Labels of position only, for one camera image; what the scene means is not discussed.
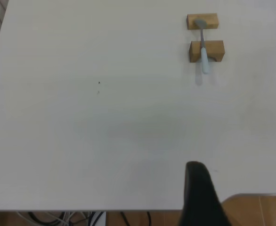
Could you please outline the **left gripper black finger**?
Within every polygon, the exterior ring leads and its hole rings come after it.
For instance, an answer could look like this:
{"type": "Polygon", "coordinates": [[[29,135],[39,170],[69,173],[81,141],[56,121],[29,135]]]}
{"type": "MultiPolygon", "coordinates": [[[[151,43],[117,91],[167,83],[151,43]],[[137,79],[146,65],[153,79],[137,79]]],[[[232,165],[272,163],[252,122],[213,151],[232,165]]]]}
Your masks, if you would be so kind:
{"type": "Polygon", "coordinates": [[[180,226],[231,225],[218,199],[210,173],[198,161],[186,163],[184,205],[180,226]]]}

